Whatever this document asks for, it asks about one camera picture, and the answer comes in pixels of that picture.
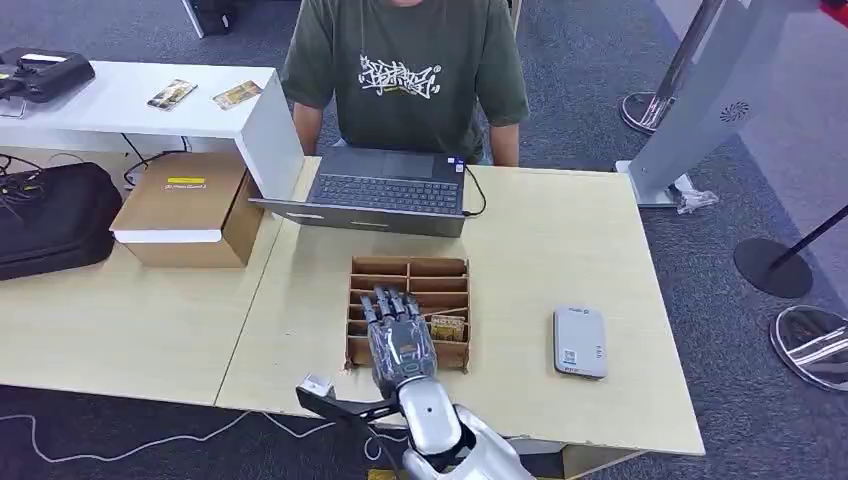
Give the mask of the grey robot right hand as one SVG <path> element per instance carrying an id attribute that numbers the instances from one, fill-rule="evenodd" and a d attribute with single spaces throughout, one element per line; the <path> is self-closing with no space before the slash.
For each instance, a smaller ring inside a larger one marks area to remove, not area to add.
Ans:
<path id="1" fill-rule="evenodd" d="M 360 297 L 372 377 L 381 395 L 389 398 L 403 384 L 436 375 L 433 339 L 416 298 L 393 286 L 376 285 Z"/>

